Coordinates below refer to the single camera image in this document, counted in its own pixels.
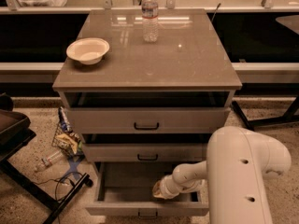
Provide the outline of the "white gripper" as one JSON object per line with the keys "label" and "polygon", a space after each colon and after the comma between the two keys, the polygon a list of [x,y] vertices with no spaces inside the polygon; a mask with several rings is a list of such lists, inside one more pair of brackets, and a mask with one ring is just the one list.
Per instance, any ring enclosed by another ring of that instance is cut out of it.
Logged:
{"label": "white gripper", "polygon": [[153,197],[157,199],[173,199],[180,194],[180,186],[173,180],[171,175],[166,175],[161,181],[154,184],[152,193]]}

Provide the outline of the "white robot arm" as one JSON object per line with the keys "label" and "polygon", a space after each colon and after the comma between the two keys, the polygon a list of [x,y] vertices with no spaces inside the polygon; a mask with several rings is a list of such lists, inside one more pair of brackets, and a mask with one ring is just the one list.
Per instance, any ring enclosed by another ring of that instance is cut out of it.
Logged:
{"label": "white robot arm", "polygon": [[277,139],[226,126],[209,138],[206,160],[180,164],[159,180],[152,195],[173,199],[207,181],[210,224],[273,224],[263,181],[287,173],[289,150]]}

